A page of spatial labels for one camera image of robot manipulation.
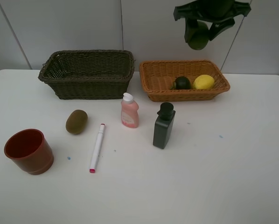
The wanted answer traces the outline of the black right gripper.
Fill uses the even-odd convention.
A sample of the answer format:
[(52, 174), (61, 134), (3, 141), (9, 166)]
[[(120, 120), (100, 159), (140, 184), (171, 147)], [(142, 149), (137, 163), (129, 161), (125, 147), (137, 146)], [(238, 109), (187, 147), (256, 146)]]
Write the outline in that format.
[(225, 30), (235, 25), (234, 17), (246, 17), (251, 11), (249, 3), (235, 0), (195, 0), (174, 8), (174, 20), (185, 18), (184, 39), (189, 43), (197, 31), (197, 20), (212, 22), (209, 40), (214, 40)]

